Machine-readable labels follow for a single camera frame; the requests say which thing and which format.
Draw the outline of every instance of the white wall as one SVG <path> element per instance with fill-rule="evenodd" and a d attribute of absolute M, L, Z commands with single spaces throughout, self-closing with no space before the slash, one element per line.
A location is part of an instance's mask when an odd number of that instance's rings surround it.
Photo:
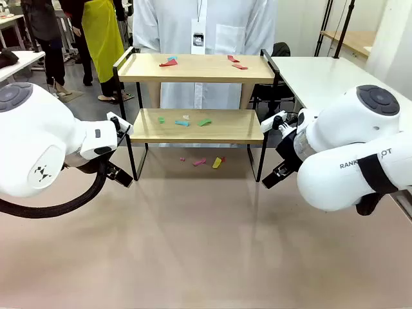
<path fill-rule="evenodd" d="M 377 31 L 387 0 L 356 0 L 349 30 Z M 342 30 L 350 0 L 342 17 Z M 315 53 L 327 0 L 279 0 L 276 42 L 286 42 L 292 56 L 311 57 Z M 327 30 L 336 30 L 345 0 L 334 0 Z M 324 39 L 323 51 L 330 40 Z"/>
<path fill-rule="evenodd" d="M 412 0 L 389 0 L 366 70 L 412 100 Z"/>
<path fill-rule="evenodd" d="M 313 56 L 327 0 L 279 0 L 276 42 L 286 42 L 292 56 Z"/>

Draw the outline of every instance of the green block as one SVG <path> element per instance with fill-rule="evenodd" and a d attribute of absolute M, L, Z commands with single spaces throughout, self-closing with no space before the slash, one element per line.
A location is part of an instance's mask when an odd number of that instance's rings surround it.
<path fill-rule="evenodd" d="M 211 119 L 203 119 L 201 122 L 198 123 L 198 126 L 203 127 L 206 126 L 207 124 L 211 124 L 212 120 Z"/>

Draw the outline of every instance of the black strap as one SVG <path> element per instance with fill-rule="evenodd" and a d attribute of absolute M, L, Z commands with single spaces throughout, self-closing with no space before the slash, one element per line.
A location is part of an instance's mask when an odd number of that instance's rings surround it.
<path fill-rule="evenodd" d="M 11 214 L 12 216 L 29 218 L 29 219 L 43 219 L 54 218 L 74 211 L 84 204 L 91 201 L 103 188 L 106 181 L 106 173 L 108 168 L 107 160 L 100 160 L 96 179 L 93 185 L 81 196 L 61 205 L 51 207 L 26 207 L 10 203 L 0 199 L 0 212 Z"/>
<path fill-rule="evenodd" d="M 358 164 L 366 182 L 375 192 L 389 194 L 399 191 L 386 176 L 377 154 L 358 159 Z"/>

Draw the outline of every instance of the person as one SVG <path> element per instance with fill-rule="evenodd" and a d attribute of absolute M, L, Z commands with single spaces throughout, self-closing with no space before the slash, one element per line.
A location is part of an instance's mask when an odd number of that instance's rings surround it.
<path fill-rule="evenodd" d="M 62 39 L 57 24 L 52 0 L 22 0 L 28 11 L 34 37 L 46 54 L 45 67 L 47 83 L 57 93 L 70 95 L 64 88 L 64 59 Z"/>
<path fill-rule="evenodd" d="M 277 0 L 134 0 L 133 45 L 142 53 L 272 53 Z M 153 107 L 246 108 L 253 85 L 150 83 Z"/>
<path fill-rule="evenodd" d="M 122 1 L 62 0 L 61 5 L 66 15 L 71 17 L 74 34 L 81 37 L 83 28 L 103 92 L 98 99 L 115 102 L 113 65 L 124 53 L 117 24 L 117 19 L 124 21 L 126 18 Z"/>
<path fill-rule="evenodd" d="M 91 73 L 91 56 L 88 48 L 88 44 L 86 42 L 86 38 L 84 37 L 83 28 L 80 28 L 80 37 L 75 35 L 75 42 L 77 50 L 79 51 L 79 56 L 81 63 L 83 65 L 84 76 L 83 76 L 83 84 L 85 86 L 92 86 L 91 82 L 93 81 L 93 75 Z"/>

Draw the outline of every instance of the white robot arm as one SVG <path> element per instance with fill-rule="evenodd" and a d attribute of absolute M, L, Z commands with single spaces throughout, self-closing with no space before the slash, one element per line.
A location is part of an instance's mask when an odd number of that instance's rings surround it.
<path fill-rule="evenodd" d="M 370 214 L 385 194 L 412 183 L 412 147 L 405 145 L 411 135 L 399 133 L 399 114 L 390 92 L 367 85 L 347 91 L 319 115 L 302 109 L 297 128 L 274 119 L 285 161 L 263 184 L 271 188 L 296 171 L 310 205 L 326 211 L 356 205 L 359 214 Z"/>
<path fill-rule="evenodd" d="M 97 161 L 108 162 L 118 138 L 133 133 L 133 126 L 115 114 L 108 119 L 80 121 L 34 84 L 14 83 L 0 89 L 0 192 L 15 197 L 39 194 L 63 166 L 94 165 L 97 172 Z M 122 176 L 123 185 L 130 185 L 130 176 L 108 162 L 109 167 Z"/>

